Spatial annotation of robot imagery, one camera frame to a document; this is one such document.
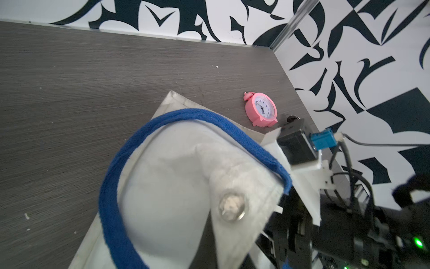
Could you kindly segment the black alarm clock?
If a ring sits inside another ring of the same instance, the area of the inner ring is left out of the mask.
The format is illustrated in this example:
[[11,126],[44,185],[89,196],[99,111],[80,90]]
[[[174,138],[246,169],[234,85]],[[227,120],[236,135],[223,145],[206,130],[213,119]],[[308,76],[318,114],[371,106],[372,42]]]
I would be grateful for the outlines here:
[[290,115],[287,117],[286,121],[287,123],[292,123],[294,121],[299,121],[301,118],[296,115]]

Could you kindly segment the white canvas bag blue handles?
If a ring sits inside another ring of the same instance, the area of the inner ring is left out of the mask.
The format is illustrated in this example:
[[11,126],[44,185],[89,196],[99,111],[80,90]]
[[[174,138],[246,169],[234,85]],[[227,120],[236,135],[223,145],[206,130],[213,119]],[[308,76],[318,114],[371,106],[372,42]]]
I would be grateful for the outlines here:
[[256,245],[282,195],[320,225],[328,162],[291,165],[267,134],[171,91],[113,159],[72,269],[270,269]]

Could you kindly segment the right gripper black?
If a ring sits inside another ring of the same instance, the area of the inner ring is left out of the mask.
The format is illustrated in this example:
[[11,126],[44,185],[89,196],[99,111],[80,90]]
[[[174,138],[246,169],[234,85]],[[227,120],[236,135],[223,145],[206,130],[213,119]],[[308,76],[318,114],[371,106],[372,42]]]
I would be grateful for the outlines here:
[[265,226],[265,256],[277,269],[427,269],[430,266],[430,202],[400,211],[378,207],[375,225],[321,196],[314,225],[295,190],[283,195],[281,213]]

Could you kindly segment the pink alarm clock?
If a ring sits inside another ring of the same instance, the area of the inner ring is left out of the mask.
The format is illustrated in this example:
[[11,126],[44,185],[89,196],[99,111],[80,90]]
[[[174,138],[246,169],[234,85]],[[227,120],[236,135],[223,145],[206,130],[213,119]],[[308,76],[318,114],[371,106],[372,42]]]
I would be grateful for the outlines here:
[[272,127],[277,120],[277,107],[272,99],[263,93],[245,92],[245,113],[254,127]]

